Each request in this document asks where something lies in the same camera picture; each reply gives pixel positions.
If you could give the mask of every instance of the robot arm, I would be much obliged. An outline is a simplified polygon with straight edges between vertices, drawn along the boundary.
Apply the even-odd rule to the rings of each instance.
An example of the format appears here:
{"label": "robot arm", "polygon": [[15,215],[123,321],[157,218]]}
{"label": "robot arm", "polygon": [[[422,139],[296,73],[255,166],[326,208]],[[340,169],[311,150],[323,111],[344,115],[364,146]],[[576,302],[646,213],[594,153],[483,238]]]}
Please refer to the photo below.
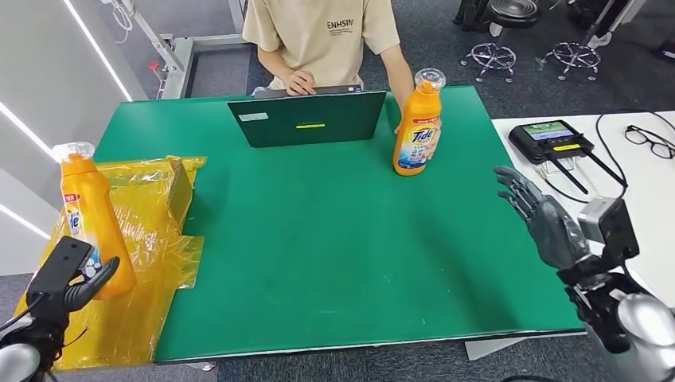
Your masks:
{"label": "robot arm", "polygon": [[71,282],[94,247],[64,236],[28,286],[28,309],[0,326],[0,382],[39,382],[61,356],[71,312],[84,308],[113,276],[119,258],[88,283]]}
{"label": "robot arm", "polygon": [[[495,172],[510,191],[499,196],[525,221],[541,259],[557,269],[614,379],[675,380],[675,317],[627,272],[639,248],[623,199],[596,197],[577,224],[521,173],[503,166]],[[590,253],[587,239],[604,244],[601,256]],[[612,271],[617,267],[624,273]]]}

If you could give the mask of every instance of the beige t-shirt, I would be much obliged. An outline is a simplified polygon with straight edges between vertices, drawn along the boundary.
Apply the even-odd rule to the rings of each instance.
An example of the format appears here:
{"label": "beige t-shirt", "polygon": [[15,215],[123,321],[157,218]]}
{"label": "beige t-shirt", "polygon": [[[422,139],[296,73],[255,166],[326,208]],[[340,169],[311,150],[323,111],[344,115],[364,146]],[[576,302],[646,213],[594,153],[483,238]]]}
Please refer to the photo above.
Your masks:
{"label": "beige t-shirt", "polygon": [[[375,54],[400,43],[391,0],[250,0],[243,37],[277,49],[316,86],[362,84],[363,41]],[[285,89],[275,77],[273,89]]]}

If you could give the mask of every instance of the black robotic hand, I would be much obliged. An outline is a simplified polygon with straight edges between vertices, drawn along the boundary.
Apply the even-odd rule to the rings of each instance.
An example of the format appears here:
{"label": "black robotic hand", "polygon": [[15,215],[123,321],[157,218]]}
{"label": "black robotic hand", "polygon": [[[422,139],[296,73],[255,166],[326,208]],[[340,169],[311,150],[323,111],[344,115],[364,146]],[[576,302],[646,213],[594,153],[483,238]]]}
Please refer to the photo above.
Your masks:
{"label": "black robotic hand", "polygon": [[590,253],[581,228],[556,199],[542,194],[539,187],[516,170],[497,166],[494,172],[497,181],[510,191],[500,191],[499,196],[509,201],[525,221],[544,263],[557,270],[569,269]]}
{"label": "black robotic hand", "polygon": [[26,311],[0,326],[0,382],[42,381],[60,357],[68,316],[84,308],[119,266],[115,257],[88,282],[71,284],[93,250],[64,236],[35,274]]}

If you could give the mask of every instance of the eyeglasses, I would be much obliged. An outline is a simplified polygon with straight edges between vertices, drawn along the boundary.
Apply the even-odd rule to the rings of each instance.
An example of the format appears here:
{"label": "eyeglasses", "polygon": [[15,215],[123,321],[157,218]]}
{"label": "eyeglasses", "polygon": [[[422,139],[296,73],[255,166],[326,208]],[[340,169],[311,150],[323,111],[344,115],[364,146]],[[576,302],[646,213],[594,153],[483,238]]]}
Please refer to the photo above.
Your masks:
{"label": "eyeglasses", "polygon": [[[675,144],[658,134],[641,129],[640,127],[634,125],[629,125],[626,127],[626,132],[624,135],[629,142],[636,145],[644,145],[645,143],[649,143],[651,145],[652,153],[654,153],[654,155],[659,158],[675,158]],[[652,138],[657,138],[660,142],[654,141]]]}

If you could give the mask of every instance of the chair base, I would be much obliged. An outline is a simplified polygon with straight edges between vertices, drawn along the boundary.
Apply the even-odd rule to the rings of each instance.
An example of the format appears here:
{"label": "chair base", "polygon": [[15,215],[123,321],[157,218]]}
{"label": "chair base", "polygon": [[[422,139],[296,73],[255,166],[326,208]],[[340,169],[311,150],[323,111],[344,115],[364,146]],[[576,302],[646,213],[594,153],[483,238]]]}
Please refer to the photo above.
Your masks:
{"label": "chair base", "polygon": [[550,57],[555,57],[561,64],[565,65],[565,69],[558,76],[558,80],[566,80],[572,68],[590,69],[593,73],[588,75],[588,80],[595,81],[597,79],[600,55],[593,48],[575,42],[561,42],[555,45],[551,52],[546,53],[544,58],[536,59],[539,63],[538,70],[544,70],[544,65]]}
{"label": "chair base", "polygon": [[498,46],[494,43],[478,44],[471,49],[471,52],[464,56],[464,59],[459,61],[462,66],[467,66],[468,59],[472,58],[476,64],[482,67],[480,73],[476,77],[476,82],[483,82],[483,76],[488,69],[494,70],[508,70],[509,75],[504,79],[506,82],[513,82],[513,67],[516,64],[516,53],[513,50]]}

